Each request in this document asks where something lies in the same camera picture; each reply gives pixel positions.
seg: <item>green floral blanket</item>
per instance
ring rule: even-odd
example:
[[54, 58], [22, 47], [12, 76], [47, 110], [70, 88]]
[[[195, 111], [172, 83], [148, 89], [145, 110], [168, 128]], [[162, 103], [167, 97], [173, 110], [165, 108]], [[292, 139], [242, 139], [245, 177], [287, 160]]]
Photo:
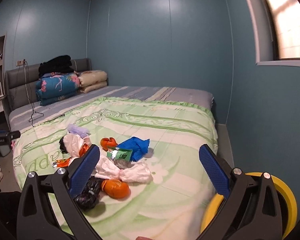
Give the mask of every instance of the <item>green floral blanket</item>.
[[[96, 98], [59, 114], [64, 115], [23, 131], [16, 141], [13, 162], [21, 188], [30, 171], [54, 173], [52, 163], [68, 157], [60, 152], [58, 142], [70, 123], [88, 128], [98, 146], [104, 137], [114, 137], [118, 143], [132, 136], [149, 138], [146, 162], [153, 181], [131, 183], [131, 195], [123, 201], [101, 194], [100, 203], [84, 214], [104, 240], [198, 237], [202, 215], [214, 194], [198, 157], [204, 143], [215, 153], [218, 149], [210, 110], [186, 102]], [[61, 228], [70, 233], [54, 195], [50, 200]]]

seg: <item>window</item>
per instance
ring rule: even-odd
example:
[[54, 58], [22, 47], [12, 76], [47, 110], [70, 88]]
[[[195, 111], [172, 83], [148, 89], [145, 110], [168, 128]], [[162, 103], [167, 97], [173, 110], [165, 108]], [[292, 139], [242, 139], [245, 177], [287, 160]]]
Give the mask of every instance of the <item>window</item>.
[[300, 3], [267, 0], [278, 44], [278, 59], [300, 59]]

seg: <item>mattress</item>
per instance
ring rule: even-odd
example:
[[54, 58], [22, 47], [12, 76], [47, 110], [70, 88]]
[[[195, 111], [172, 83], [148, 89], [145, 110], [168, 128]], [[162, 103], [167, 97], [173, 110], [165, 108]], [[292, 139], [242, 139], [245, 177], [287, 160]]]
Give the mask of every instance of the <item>mattress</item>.
[[[16, 109], [10, 115], [11, 127], [21, 130], [13, 149], [16, 180], [22, 188], [29, 171], [39, 175], [55, 171], [52, 162], [68, 157], [60, 152], [58, 141], [69, 123], [89, 129], [98, 146], [103, 137], [114, 137], [118, 143], [132, 136], [149, 138], [145, 160], [153, 181], [130, 183], [130, 196], [120, 201], [101, 193], [100, 203], [84, 215], [103, 240], [196, 239], [215, 192], [198, 158], [204, 143], [215, 153], [218, 149], [211, 103], [212, 95], [200, 90], [106, 87], [35, 106], [44, 113], [34, 121], [35, 127], [28, 122], [29, 106]], [[55, 196], [49, 197], [61, 228], [71, 233]]]

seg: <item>headboard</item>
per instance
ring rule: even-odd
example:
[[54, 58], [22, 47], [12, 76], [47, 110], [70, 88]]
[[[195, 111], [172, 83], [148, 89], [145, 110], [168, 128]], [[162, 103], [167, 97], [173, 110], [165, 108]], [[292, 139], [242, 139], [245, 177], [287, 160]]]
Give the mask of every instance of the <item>headboard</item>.
[[[75, 71], [82, 72], [92, 70], [91, 62], [88, 58], [72, 59], [72, 66]], [[29, 78], [26, 77], [26, 67], [8, 70], [5, 73], [5, 92], [8, 95], [10, 110], [13, 111], [21, 106], [25, 106], [37, 101], [35, 94], [35, 83], [39, 80], [40, 64], [30, 65]]]

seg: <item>wall socket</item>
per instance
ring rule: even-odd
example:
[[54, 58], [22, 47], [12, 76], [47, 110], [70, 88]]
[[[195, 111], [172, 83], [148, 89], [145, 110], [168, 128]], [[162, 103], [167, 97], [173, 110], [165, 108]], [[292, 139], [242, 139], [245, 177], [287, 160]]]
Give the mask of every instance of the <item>wall socket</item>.
[[16, 66], [19, 67], [21, 65], [24, 65], [26, 63], [26, 60], [17, 60]]

